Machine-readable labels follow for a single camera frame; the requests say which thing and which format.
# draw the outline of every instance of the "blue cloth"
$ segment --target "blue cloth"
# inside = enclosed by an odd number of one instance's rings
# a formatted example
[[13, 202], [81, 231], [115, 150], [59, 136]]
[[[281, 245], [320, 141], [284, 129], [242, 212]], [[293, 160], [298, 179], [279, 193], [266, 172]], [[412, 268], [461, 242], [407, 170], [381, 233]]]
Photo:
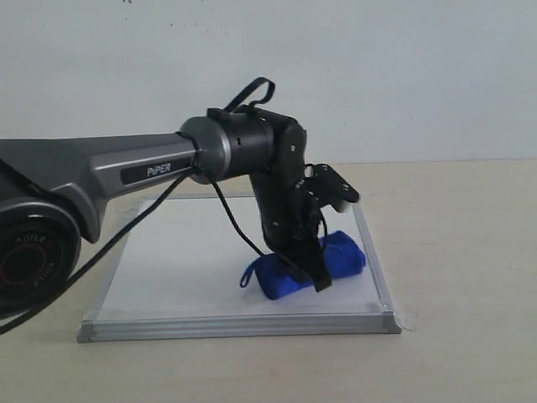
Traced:
[[[325, 250], [326, 268], [333, 280], [360, 275], [366, 265], [365, 253], [354, 240], [343, 231], [335, 231], [327, 237]], [[248, 285], [255, 273], [261, 290], [270, 300], [278, 300], [298, 290], [313, 286], [310, 280], [297, 283], [282, 270], [283, 263], [275, 254], [266, 254], [255, 259], [244, 271], [241, 287]]]

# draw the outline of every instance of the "beige table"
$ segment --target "beige table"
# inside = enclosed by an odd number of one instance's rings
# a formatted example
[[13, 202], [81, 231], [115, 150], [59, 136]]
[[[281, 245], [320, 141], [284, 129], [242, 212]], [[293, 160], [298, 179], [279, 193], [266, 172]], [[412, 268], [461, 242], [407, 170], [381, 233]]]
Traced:
[[[363, 194], [415, 332], [77, 344], [105, 259], [0, 338], [0, 401], [537, 401], [537, 161], [337, 169]], [[245, 178], [224, 188], [249, 189]], [[105, 237], [132, 202], [109, 206]]]

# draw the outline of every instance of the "robotic arm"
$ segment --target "robotic arm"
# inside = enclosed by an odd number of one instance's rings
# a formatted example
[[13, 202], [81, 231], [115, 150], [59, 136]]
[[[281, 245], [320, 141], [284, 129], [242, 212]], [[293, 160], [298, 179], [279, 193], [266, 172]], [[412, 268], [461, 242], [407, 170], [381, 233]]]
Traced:
[[[263, 100], [242, 104], [264, 83]], [[0, 140], [0, 317], [57, 297], [81, 240], [101, 237], [111, 199], [186, 177], [217, 186], [248, 175], [268, 248], [295, 280], [312, 280], [317, 291], [330, 286], [321, 208], [342, 212], [360, 196], [330, 166], [305, 163], [306, 131], [258, 107], [273, 93], [273, 82], [260, 77], [177, 133]]]

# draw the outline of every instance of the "red ring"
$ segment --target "red ring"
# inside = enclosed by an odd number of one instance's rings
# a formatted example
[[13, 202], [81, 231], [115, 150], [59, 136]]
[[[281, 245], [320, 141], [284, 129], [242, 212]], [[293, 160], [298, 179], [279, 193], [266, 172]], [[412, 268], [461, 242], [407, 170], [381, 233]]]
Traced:
[[[41, 267], [39, 267], [39, 270], [37, 270], [37, 273], [36, 275], [34, 275], [30, 280], [25, 280], [25, 281], [11, 281], [10, 279], [8, 279], [6, 277], [6, 274], [4, 273], [4, 270], [5, 270], [5, 264], [6, 262], [8, 261], [8, 259], [15, 253], [17, 253], [20, 249], [25, 249], [25, 248], [34, 248], [34, 249], [37, 249], [42, 255], [43, 255], [43, 263], [41, 264]], [[30, 243], [30, 244], [25, 244], [25, 245], [19, 245], [17, 248], [15, 249], [12, 249], [8, 252], [8, 254], [6, 254], [2, 260], [2, 262], [0, 263], [0, 280], [2, 280], [5, 284], [7, 285], [12, 285], [12, 286], [17, 286], [17, 285], [26, 285], [26, 284], [29, 284], [33, 281], [36, 281], [39, 276], [41, 275], [41, 273], [43, 272], [44, 270], [44, 267], [46, 266], [46, 263], [47, 263], [47, 254], [46, 252], [43, 250], [43, 248], [41, 247], [41, 245], [38, 245], [36, 243]]]

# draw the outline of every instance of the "white wall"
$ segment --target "white wall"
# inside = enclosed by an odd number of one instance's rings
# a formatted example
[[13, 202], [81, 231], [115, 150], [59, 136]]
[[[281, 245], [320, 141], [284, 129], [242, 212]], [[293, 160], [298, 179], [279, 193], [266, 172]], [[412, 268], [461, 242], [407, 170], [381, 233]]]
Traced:
[[537, 157], [537, 2], [2, 0], [0, 136], [161, 133], [254, 77], [308, 159]]

